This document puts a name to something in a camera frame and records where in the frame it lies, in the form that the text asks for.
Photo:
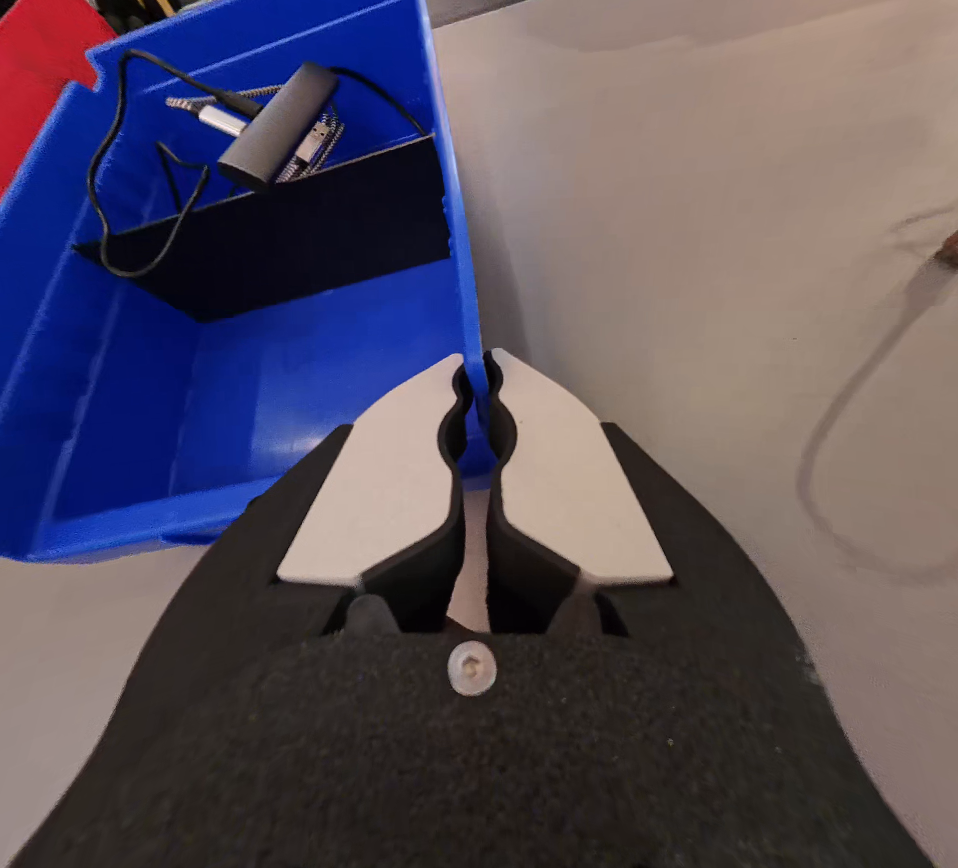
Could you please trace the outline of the black bin divider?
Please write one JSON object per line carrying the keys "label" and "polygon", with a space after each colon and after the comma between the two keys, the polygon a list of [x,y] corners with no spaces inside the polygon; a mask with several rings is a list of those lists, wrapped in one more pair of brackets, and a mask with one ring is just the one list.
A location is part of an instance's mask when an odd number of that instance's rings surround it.
{"label": "black bin divider", "polygon": [[90,323],[132,289],[203,325],[408,272],[454,312],[445,190],[435,138],[412,140],[200,208],[140,280],[110,275],[96,246],[81,243],[68,263],[65,307]]}

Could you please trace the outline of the blue plastic bin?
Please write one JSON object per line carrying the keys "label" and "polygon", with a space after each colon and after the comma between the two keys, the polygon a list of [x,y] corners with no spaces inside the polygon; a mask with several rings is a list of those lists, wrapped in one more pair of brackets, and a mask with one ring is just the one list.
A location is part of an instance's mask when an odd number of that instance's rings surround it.
{"label": "blue plastic bin", "polygon": [[[210,324],[132,289],[90,323],[76,320],[63,298],[68,263],[81,243],[99,256],[87,174],[132,49],[234,91],[284,84],[306,61],[379,85],[413,122],[343,80],[333,104],[345,132],[320,172],[435,138],[456,310],[406,272]],[[426,1],[219,0],[86,56],[96,84],[66,85],[2,199],[2,557],[49,563],[213,540],[330,431],[451,354],[477,391],[467,471],[479,472],[487,382],[473,252]],[[97,194],[116,232],[110,262],[139,268],[177,217],[157,143],[210,168],[190,214],[253,193],[231,195],[217,171],[229,137],[167,106],[189,95],[185,84],[134,60],[127,85]]]}

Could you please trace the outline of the red plastic bin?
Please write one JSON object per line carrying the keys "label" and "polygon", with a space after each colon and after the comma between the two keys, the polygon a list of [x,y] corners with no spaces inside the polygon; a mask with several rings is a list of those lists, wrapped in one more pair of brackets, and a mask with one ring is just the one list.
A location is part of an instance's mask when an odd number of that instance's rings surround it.
{"label": "red plastic bin", "polygon": [[2,17],[2,193],[66,85],[96,84],[88,50],[116,37],[86,0],[16,0]]}

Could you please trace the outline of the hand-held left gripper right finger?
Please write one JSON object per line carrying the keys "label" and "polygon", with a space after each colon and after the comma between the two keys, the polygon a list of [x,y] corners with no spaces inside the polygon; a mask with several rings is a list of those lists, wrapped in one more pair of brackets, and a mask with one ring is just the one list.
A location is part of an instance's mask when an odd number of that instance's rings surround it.
{"label": "hand-held left gripper right finger", "polygon": [[506,522],[594,586],[663,585],[674,572],[599,418],[501,349],[496,401],[514,442],[500,472]]}

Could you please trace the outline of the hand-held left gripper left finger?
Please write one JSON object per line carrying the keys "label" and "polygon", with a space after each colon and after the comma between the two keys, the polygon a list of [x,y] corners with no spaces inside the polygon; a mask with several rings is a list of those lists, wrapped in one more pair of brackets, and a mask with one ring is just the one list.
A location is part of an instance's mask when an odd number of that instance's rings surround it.
{"label": "hand-held left gripper left finger", "polygon": [[283,583],[360,586],[437,533],[466,448],[464,358],[448,355],[353,423],[277,570]]}

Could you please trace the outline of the dark grey usb hub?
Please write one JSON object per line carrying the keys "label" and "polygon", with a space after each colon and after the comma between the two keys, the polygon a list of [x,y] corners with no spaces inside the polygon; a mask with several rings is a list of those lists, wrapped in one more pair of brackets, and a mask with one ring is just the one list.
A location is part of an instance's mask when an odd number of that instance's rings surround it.
{"label": "dark grey usb hub", "polygon": [[264,192],[317,172],[344,132],[332,108],[338,87],[331,70],[303,63],[221,156],[220,175]]}

